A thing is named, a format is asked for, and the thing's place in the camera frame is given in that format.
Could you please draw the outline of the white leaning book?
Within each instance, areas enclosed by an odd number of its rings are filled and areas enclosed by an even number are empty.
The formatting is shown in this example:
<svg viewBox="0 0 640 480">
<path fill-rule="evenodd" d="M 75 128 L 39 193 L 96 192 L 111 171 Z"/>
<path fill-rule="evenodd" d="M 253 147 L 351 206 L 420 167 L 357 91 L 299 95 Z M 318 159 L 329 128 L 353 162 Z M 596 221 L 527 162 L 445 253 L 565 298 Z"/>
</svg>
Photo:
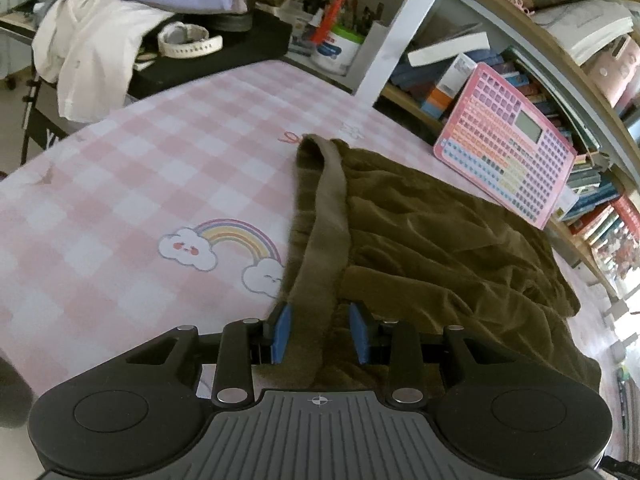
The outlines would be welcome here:
<svg viewBox="0 0 640 480">
<path fill-rule="evenodd" d="M 412 67 L 419 67 L 455 58 L 461 53 L 489 48 L 490 43 L 486 32 L 473 32 L 410 51 L 407 58 Z"/>
</svg>

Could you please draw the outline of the black box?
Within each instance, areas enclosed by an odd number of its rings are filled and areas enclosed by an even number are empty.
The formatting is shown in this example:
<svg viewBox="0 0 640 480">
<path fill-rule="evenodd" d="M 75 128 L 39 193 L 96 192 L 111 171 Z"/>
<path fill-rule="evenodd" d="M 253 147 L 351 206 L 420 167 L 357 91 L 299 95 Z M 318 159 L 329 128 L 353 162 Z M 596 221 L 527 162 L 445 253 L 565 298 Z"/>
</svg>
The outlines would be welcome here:
<svg viewBox="0 0 640 480">
<path fill-rule="evenodd" d="M 178 15 L 176 21 L 204 26 L 221 36 L 222 48 L 198 58 L 166 58 L 160 55 L 150 66 L 134 70 L 128 94 L 137 100 L 186 82 L 262 61 L 277 60 L 288 53 L 292 26 L 264 11 L 253 12 L 252 28 L 225 32 L 213 26 L 213 15 Z"/>
</svg>

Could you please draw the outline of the pink checkered desk mat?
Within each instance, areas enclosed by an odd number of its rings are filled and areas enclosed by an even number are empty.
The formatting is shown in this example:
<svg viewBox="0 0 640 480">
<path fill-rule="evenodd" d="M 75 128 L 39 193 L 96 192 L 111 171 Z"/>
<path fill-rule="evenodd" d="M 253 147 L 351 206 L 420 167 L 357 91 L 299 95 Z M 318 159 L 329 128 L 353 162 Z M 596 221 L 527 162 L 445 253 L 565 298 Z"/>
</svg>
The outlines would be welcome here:
<svg viewBox="0 0 640 480">
<path fill-rule="evenodd" d="M 176 326 L 213 333 L 280 304 L 306 136 L 496 204 L 412 133 L 281 62 L 134 103 L 2 182 L 2 424 L 21 425 L 35 396 Z M 570 336 L 601 369 L 601 292 L 552 252 L 580 303 Z"/>
</svg>

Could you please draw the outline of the white pen holder cup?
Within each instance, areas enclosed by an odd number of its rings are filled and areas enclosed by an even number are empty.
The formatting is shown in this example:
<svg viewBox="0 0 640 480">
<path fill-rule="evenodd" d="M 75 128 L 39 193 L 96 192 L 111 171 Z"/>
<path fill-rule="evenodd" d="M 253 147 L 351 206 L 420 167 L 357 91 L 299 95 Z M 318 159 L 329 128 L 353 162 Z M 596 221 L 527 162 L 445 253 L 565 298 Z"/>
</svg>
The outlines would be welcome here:
<svg viewBox="0 0 640 480">
<path fill-rule="evenodd" d="M 311 53 L 311 62 L 331 74 L 347 74 L 358 51 L 364 43 L 364 37 L 358 32 L 341 25 L 334 25 L 326 39 L 318 44 Z"/>
</svg>

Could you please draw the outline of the red thick dictionary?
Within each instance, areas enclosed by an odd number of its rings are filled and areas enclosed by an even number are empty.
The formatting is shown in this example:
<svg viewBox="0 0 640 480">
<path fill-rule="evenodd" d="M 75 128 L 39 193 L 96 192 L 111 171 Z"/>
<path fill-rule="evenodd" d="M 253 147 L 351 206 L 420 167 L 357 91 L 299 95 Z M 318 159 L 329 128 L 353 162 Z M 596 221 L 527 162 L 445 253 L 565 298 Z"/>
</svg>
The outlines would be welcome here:
<svg viewBox="0 0 640 480">
<path fill-rule="evenodd" d="M 640 214 L 636 205 L 626 195 L 612 200 L 611 206 L 623 220 L 624 226 L 635 240 L 640 240 Z"/>
</svg>

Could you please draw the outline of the white wooden bookshelf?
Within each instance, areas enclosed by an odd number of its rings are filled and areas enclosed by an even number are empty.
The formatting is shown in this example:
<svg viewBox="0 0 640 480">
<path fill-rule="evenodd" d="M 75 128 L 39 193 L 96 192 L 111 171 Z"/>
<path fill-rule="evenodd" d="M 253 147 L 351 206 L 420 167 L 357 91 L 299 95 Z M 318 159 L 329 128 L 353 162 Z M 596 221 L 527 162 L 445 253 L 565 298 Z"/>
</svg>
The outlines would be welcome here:
<svg viewBox="0 0 640 480">
<path fill-rule="evenodd" d="M 601 169 L 601 174 L 616 186 L 620 196 L 626 196 L 628 202 L 633 202 L 639 210 L 639 148 L 632 148 L 632 139 L 620 118 L 614 118 L 614 110 L 605 103 L 602 96 L 597 96 L 597 90 L 587 82 L 587 76 L 560 47 L 551 45 L 551 36 L 536 24 L 525 24 L 528 18 L 512 6 L 512 3 L 501 3 L 498 0 L 442 0 L 436 3 L 436 10 L 427 15 L 426 25 L 419 29 L 419 36 L 431 31 L 431 26 L 442 23 L 442 28 L 449 29 L 474 25 L 478 32 L 486 32 L 491 51 L 497 55 L 486 58 L 492 68 L 498 65 L 513 65 L 515 70 L 500 75 L 509 76 L 523 82 L 524 76 L 529 82 L 518 87 L 518 90 L 533 92 L 534 84 L 537 93 L 527 95 L 536 96 L 543 93 L 547 96 L 547 103 L 552 103 L 558 110 L 552 118 L 562 118 L 572 130 L 574 145 L 584 152 L 586 159 L 593 168 Z M 355 83 L 349 82 L 347 76 L 337 76 L 324 72 L 311 62 L 309 56 L 295 52 L 286 55 L 294 65 L 311 72 L 338 88 L 352 90 Z M 428 130 L 427 140 L 435 141 L 436 133 L 442 126 L 436 125 L 436 119 L 428 118 L 426 112 L 420 110 L 419 101 L 409 90 L 400 88 L 391 80 L 386 82 L 381 91 L 379 101 L 390 108 L 393 113 L 405 117 L 411 114 L 417 122 Z M 632 278 L 638 278 L 634 272 L 628 271 L 627 277 L 614 278 L 613 256 L 600 255 L 596 248 L 589 245 L 591 231 L 600 232 L 604 226 L 612 226 L 613 213 L 604 220 L 598 220 L 597 226 L 588 228 L 587 234 L 568 234 L 568 226 L 560 226 L 561 220 L 554 220 L 551 231 L 553 236 L 562 240 L 561 248 L 576 260 L 580 258 L 584 266 L 589 266 L 591 272 L 608 289 L 610 296 L 624 299 L 631 296 Z"/>
</svg>

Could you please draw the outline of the white orange box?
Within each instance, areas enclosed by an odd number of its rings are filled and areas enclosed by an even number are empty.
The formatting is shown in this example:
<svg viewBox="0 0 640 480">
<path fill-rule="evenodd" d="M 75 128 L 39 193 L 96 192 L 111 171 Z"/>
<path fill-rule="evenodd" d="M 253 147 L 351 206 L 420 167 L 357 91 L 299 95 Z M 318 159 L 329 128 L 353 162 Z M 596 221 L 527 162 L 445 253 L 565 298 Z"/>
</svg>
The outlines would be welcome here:
<svg viewBox="0 0 640 480">
<path fill-rule="evenodd" d="M 463 89 L 476 66 L 477 62 L 473 61 L 469 55 L 458 54 L 449 63 L 439 80 L 435 82 L 434 87 L 427 92 L 420 105 L 420 110 L 431 118 L 441 118 L 442 114 L 454 102 L 454 98 Z"/>
</svg>

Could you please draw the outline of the dark olive brown garment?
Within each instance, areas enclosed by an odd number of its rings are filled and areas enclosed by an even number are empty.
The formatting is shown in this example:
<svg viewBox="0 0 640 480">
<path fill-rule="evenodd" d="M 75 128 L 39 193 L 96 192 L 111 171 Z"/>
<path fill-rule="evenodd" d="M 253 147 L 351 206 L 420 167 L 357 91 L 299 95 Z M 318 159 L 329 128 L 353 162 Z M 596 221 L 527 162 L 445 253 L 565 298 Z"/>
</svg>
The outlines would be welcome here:
<svg viewBox="0 0 640 480">
<path fill-rule="evenodd" d="M 381 390 L 358 362 L 348 308 L 422 333 L 459 325 L 598 388 L 567 322 L 580 309 L 548 238 L 511 211 L 340 140 L 306 136 L 280 299 L 292 332 L 276 384 Z"/>
</svg>

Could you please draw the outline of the white smartwatch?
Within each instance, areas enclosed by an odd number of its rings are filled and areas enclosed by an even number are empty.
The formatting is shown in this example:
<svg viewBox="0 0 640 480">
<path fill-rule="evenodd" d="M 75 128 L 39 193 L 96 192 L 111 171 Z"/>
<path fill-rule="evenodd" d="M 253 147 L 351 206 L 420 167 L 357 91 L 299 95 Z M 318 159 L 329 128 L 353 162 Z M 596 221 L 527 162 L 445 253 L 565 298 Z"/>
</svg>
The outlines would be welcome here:
<svg viewBox="0 0 640 480">
<path fill-rule="evenodd" d="M 221 36 L 209 36 L 202 26 L 172 22 L 157 35 L 158 50 L 165 58 L 188 60 L 216 53 L 224 46 Z"/>
</svg>

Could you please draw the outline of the white garment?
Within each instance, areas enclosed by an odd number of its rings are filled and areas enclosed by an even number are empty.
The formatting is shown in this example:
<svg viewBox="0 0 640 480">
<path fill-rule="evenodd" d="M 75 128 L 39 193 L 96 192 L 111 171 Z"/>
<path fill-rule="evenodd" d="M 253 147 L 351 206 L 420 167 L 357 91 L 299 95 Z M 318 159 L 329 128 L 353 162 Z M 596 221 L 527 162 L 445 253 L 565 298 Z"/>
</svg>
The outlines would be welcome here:
<svg viewBox="0 0 640 480">
<path fill-rule="evenodd" d="M 98 122 L 122 108 L 143 38 L 170 17 L 131 0 L 56 0 L 32 53 L 38 75 L 56 85 L 58 114 Z"/>
</svg>

